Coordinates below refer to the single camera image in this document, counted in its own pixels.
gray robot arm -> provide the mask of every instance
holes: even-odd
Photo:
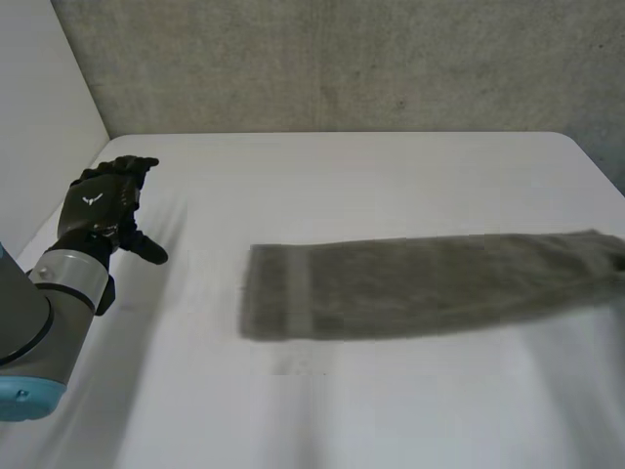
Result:
[[[27,277],[4,251],[0,278],[0,421],[42,418],[66,389],[108,272],[84,252],[55,249]]]
[[[52,413],[94,316],[115,297],[108,262],[118,248],[154,264],[167,253],[137,230],[134,212],[154,158],[122,156],[70,186],[59,240],[27,275],[0,247],[0,421]]]

white tablecloth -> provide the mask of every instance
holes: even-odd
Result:
[[[114,256],[114,306],[58,410],[0,427],[3,469],[622,467],[625,325],[613,312],[381,342],[253,343],[236,329],[252,243],[625,237],[625,199],[569,138],[128,136],[99,160],[122,154],[161,159],[138,218],[171,259]]]

gray towel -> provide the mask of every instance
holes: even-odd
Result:
[[[625,242],[589,231],[252,246],[241,332],[255,340],[442,334],[625,291]]]

